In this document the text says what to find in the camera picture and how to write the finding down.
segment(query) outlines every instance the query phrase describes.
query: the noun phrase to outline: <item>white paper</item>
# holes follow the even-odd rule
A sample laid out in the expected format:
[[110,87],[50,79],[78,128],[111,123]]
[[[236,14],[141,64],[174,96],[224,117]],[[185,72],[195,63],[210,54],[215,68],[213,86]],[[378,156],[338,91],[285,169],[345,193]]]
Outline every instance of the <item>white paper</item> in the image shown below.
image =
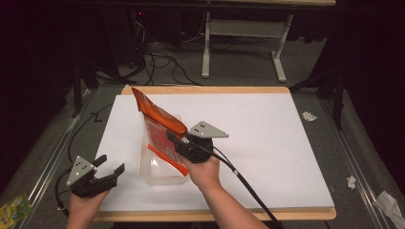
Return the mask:
[[[227,132],[214,138],[219,148],[269,208],[333,207],[328,187],[309,145],[290,94],[148,94],[191,128],[199,121]],[[125,162],[117,187],[100,211],[208,209],[203,195],[187,178],[184,184],[148,185],[138,174],[143,128],[133,95],[118,95],[97,156],[110,175]],[[225,189],[246,208],[261,208],[241,181],[221,164]]]
[[384,191],[378,196],[374,204],[393,221],[397,229],[405,228],[405,219],[401,215],[396,199]]

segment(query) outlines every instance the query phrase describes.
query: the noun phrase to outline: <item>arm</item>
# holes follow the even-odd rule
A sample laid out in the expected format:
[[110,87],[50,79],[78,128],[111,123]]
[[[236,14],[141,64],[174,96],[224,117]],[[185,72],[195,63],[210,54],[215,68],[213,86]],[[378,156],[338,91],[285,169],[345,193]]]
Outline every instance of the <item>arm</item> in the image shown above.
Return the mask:
[[87,229],[95,218],[101,202],[110,191],[101,193],[93,198],[80,198],[71,194],[70,210],[66,229]]
[[223,188],[219,179],[220,161],[217,158],[212,156],[205,163],[199,164],[193,164],[182,156],[179,158],[188,168],[193,182],[200,188],[220,228],[267,228]]

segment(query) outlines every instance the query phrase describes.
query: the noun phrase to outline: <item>white desk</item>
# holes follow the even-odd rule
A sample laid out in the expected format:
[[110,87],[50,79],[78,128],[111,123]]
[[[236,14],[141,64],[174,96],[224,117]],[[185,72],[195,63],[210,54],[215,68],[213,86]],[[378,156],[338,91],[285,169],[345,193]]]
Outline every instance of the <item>white desk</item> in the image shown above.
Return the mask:
[[[204,120],[229,133],[214,138],[279,220],[334,219],[329,190],[287,88],[137,87],[158,106],[181,115],[188,127]],[[130,92],[125,88],[123,93]],[[135,97],[118,95],[97,156],[107,155],[97,175],[125,172],[100,206],[96,220],[213,220],[202,194],[184,184],[148,185],[138,174],[142,123]],[[220,178],[242,205],[261,220],[266,213],[237,177],[222,164]]]
[[[216,0],[210,2],[243,2],[260,4],[288,4],[304,6],[334,6],[335,0]],[[273,60],[274,68],[280,83],[287,81],[283,66],[280,61],[289,28],[292,22],[292,14],[288,15],[282,22],[260,22],[243,20],[223,20],[211,19],[211,13],[205,14],[205,46],[202,56],[202,77],[209,77],[209,59],[210,48],[209,38],[211,34],[217,35],[235,35],[235,36],[254,36],[254,37],[274,37],[279,39],[278,47],[275,51],[269,51]]]

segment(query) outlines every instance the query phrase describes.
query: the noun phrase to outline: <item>crumpled paper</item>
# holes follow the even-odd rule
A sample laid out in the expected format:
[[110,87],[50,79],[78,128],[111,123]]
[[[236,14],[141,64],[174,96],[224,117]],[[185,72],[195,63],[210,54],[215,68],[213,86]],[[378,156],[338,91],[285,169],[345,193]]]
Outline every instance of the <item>crumpled paper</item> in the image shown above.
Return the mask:
[[309,112],[304,112],[304,113],[302,113],[302,115],[306,121],[314,121],[318,118],[318,116],[315,116]]
[[385,191],[382,192],[373,203],[381,209],[385,216],[391,219],[397,229],[405,228],[405,219],[401,215],[396,199],[391,197]]
[[355,178],[353,176],[347,177],[346,180],[348,181],[348,187],[352,190],[355,188]]

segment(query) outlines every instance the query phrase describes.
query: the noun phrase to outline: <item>wooden edge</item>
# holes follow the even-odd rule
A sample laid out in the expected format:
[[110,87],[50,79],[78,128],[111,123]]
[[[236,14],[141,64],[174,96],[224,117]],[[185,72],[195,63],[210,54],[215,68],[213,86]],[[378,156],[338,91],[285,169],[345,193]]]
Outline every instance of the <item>wooden edge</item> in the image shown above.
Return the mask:
[[[251,210],[259,220],[269,220],[261,209]],[[278,220],[331,220],[336,218],[336,210],[331,208],[286,208],[273,209]],[[95,221],[213,221],[209,211],[158,211],[158,212],[99,212]]]
[[318,6],[318,7],[332,7],[336,5],[335,0],[214,0],[213,2],[241,2],[241,3],[282,4],[282,5],[296,5],[296,6]]
[[125,86],[121,94],[132,94],[134,87],[144,94],[289,94],[286,87],[202,87],[202,86]]

